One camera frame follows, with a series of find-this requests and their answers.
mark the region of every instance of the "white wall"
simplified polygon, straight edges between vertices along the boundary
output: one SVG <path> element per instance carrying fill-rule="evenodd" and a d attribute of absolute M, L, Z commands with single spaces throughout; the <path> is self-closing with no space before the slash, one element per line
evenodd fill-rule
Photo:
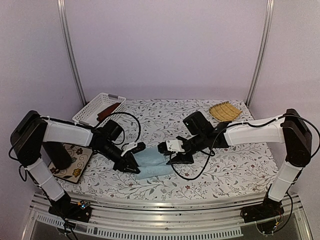
<path fill-rule="evenodd" d="M 8 158 L 10 134 L 29 110 L 70 119 L 80 108 L 56 1 L 0 2 L 0 239 L 21 239 L 35 188 Z"/>
<path fill-rule="evenodd" d="M 246 98 L 265 0 L 66 1 L 72 45 L 92 99 Z"/>
<path fill-rule="evenodd" d="M 276 0 L 272 27 L 251 111 L 265 118 L 295 108 L 320 129 L 320 1 Z M 314 148 L 318 145 L 313 131 Z M 285 146 L 271 145 L 278 163 Z M 314 239 L 320 239 L 320 154 L 304 169 L 295 189 Z"/>

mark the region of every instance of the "light blue towel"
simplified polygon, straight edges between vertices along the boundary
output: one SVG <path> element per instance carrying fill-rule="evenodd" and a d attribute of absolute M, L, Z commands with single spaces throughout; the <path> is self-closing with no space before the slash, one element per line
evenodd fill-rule
<path fill-rule="evenodd" d="M 156 166 L 166 161 L 165 156 L 158 152 L 157 147 L 146 148 L 133 156 L 139 167 Z"/>
<path fill-rule="evenodd" d="M 137 180 L 174 173 L 171 165 L 166 165 L 165 163 L 156 166 L 139 166 L 138 168 L 140 173 L 135 175 L 135 179 Z"/>

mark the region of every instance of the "white floral fabric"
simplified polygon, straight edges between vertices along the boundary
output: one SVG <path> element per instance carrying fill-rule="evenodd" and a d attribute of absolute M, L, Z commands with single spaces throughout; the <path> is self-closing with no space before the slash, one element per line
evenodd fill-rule
<path fill-rule="evenodd" d="M 218 122 L 209 108 L 222 101 L 216 100 L 127 100 L 127 112 L 141 123 L 141 137 L 147 147 L 174 139 L 190 138 L 183 119 L 201 111 L 215 126 Z M 243 101 L 229 101 L 242 111 L 236 121 L 252 120 Z M 135 140 L 138 125 L 129 116 L 121 116 L 118 123 L 125 130 L 125 143 Z M 93 155 L 78 184 L 58 179 L 69 192 L 106 198 L 139 200 L 198 200 L 242 196 L 265 192 L 275 179 L 278 168 L 266 143 L 250 143 L 215 149 L 203 174 L 187 181 L 175 174 L 136 180 L 132 173 L 112 170 L 114 163 L 100 154 Z M 207 156 L 194 155 L 194 164 L 178 164 L 176 169 L 185 177 L 196 176 Z"/>

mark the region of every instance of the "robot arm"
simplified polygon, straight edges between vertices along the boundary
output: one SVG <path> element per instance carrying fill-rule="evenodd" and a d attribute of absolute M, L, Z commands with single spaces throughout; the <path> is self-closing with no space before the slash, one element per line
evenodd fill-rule
<path fill-rule="evenodd" d="M 124 150 L 119 149 L 115 141 L 123 129 L 109 120 L 105 126 L 97 129 L 83 125 L 74 125 L 58 119 L 40 116 L 30 111 L 19 123 L 10 137 L 17 160 L 23 165 L 33 181 L 50 198 L 50 213 L 60 217 L 88 222 L 91 209 L 88 202 L 77 205 L 71 203 L 69 195 L 55 180 L 47 165 L 42 160 L 41 146 L 50 156 L 54 165 L 63 166 L 71 157 L 61 143 L 92 148 L 114 162 L 113 169 L 122 172 L 139 173 L 138 164 L 133 156 L 146 146 L 143 142 L 129 144 Z"/>
<path fill-rule="evenodd" d="M 258 221 L 284 213 L 282 199 L 311 160 L 312 134 L 299 117 L 294 109 L 288 109 L 286 114 L 272 118 L 240 123 L 221 122 L 213 127 L 198 111 L 183 120 L 190 133 L 194 135 L 192 138 L 177 137 L 176 140 L 160 143 L 158 150 L 165 155 L 176 153 L 171 160 L 172 164 L 192 164 L 193 154 L 212 146 L 228 148 L 246 143 L 285 143 L 286 159 L 269 187 L 263 203 L 244 207 L 241 211 L 245 222 Z"/>

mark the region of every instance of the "wire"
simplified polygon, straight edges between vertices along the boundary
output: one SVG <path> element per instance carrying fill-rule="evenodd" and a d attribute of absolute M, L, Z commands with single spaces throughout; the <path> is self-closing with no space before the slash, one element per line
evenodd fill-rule
<path fill-rule="evenodd" d="M 170 165 L 171 165 L 173 171 L 174 171 L 180 178 L 182 178 L 182 179 L 184 179 L 184 180 L 193 181 L 193 180 L 196 180 L 197 178 L 199 178 L 199 177 L 201 176 L 201 174 L 205 171 L 206 166 L 208 165 L 208 162 L 209 162 L 209 160 L 210 160 L 210 157 L 212 156 L 212 155 L 211 155 L 212 149 L 214 148 L 214 145 L 215 145 L 216 140 L 218 139 L 219 135 L 220 135 L 221 133 L 223 133 L 226 129 L 231 128 L 231 127 L 233 127 L 233 126 L 237 126 L 237 125 L 242 125 L 242 122 L 238 122 L 238 123 L 235 123 L 235 124 L 226 126 L 224 129 L 222 129 L 222 130 L 215 136 L 215 138 L 214 138 L 214 140 L 213 140 L 213 142 L 212 142 L 211 148 L 210 148 L 210 152 L 208 153 L 209 155 L 208 155 L 208 157 L 207 157 L 207 159 L 206 159 L 206 162 L 205 162 L 204 166 L 202 167 L 202 170 L 200 171 L 200 173 L 199 173 L 197 176 L 192 177 L 192 178 L 187 178 L 187 177 L 182 176 L 180 173 L 178 173 L 177 170 L 175 169 L 174 165 L 172 164 L 172 161 L 171 161 L 171 156 L 172 156 L 172 154 L 171 154 L 171 155 L 169 156 L 169 161 L 170 161 Z"/>
<path fill-rule="evenodd" d="M 289 222 L 289 220 L 290 220 L 290 218 L 291 218 L 291 215 L 292 215 L 292 212 L 293 212 L 293 209 L 294 209 L 294 201 L 292 200 L 292 197 L 290 196 L 290 194 L 289 194 L 288 192 L 287 192 L 286 194 L 289 196 L 290 201 L 291 201 L 290 214 L 289 214 L 288 219 L 285 221 L 285 223 L 284 223 L 279 229 L 275 230 L 273 233 L 277 233 L 277 232 L 279 232 L 281 229 L 283 229 L 283 228 L 288 224 L 288 222 Z"/>
<path fill-rule="evenodd" d="M 24 169 L 24 177 L 23 177 L 22 174 L 21 174 L 21 168 L 22 167 L 23 167 L 22 165 L 19 166 L 19 176 L 22 179 L 22 181 L 26 182 L 27 178 L 28 178 L 27 170 Z"/>
<path fill-rule="evenodd" d="M 128 115 L 130 117 L 132 117 L 138 124 L 138 136 L 136 137 L 136 140 L 135 142 L 137 142 L 140 138 L 140 135 L 141 135 L 141 124 L 138 120 L 138 118 L 136 118 L 134 115 L 132 115 L 131 113 L 128 113 L 128 112 L 124 112 L 124 111 L 118 111 L 118 112 L 113 112 L 113 113 L 110 113 L 108 116 L 104 117 L 102 121 L 100 121 L 97 125 L 95 125 L 93 128 L 96 129 L 97 127 L 99 127 L 103 122 L 104 120 L 106 120 L 108 117 L 110 116 L 113 116 L 113 115 L 117 115 L 117 114 L 124 114 L 124 115 Z"/>
<path fill-rule="evenodd" d="M 125 140 L 126 140 L 126 134 L 125 134 L 125 131 L 124 131 L 124 130 L 122 130 L 122 133 L 123 133 L 123 140 L 122 140 L 122 142 L 120 142 L 120 143 L 115 143 L 115 142 L 113 142 L 113 144 L 114 144 L 114 145 L 121 145 L 121 144 L 123 144 L 123 143 L 125 142 Z"/>
<path fill-rule="evenodd" d="M 58 211 L 56 208 L 55 208 L 55 205 L 53 203 L 53 201 L 51 200 L 51 198 L 48 196 L 48 194 L 45 192 L 45 190 L 42 188 L 42 187 L 39 187 L 42 191 L 43 191 L 43 194 L 45 195 L 45 197 L 47 198 L 47 200 L 49 201 L 49 203 L 51 204 L 51 206 L 53 207 L 53 209 L 55 210 L 55 212 L 58 214 L 58 216 L 60 218 L 62 218 L 62 220 L 64 221 L 64 235 L 69 239 L 69 240 L 72 240 L 71 237 L 68 236 L 68 233 L 67 233 L 67 228 L 70 229 L 72 235 L 74 236 L 74 239 L 75 240 L 79 240 L 78 237 L 76 236 L 75 232 L 73 231 L 72 229 L 72 225 L 70 225 L 69 221 L 66 220 L 66 217 L 60 212 Z"/>
<path fill-rule="evenodd" d="M 207 156 L 210 155 L 209 153 L 207 153 L 207 152 L 205 152 L 205 151 L 203 151 L 203 150 L 200 150 L 200 152 L 203 153 L 204 155 L 207 155 Z M 214 156 L 216 155 L 216 153 L 215 153 L 214 151 L 212 151 L 212 153 L 213 153 L 213 154 L 211 154 L 210 157 L 214 157 Z"/>

